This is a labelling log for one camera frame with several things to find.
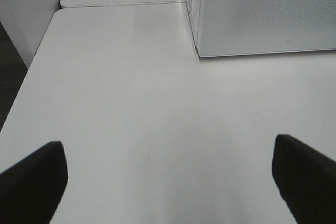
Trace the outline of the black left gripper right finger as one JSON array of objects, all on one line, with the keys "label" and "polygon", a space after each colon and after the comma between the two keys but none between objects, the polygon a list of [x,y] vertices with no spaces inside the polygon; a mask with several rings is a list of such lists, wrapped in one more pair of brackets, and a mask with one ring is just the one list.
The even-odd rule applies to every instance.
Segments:
[{"label": "black left gripper right finger", "polygon": [[335,223],[335,161],[291,135],[276,136],[272,176],[297,223]]}]

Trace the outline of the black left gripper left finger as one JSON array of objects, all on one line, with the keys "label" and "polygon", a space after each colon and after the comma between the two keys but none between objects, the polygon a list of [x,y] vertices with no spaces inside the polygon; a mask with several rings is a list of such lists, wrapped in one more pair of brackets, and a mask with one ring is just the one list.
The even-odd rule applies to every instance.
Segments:
[{"label": "black left gripper left finger", "polygon": [[68,183],[62,142],[52,141],[1,173],[1,223],[50,223]]}]

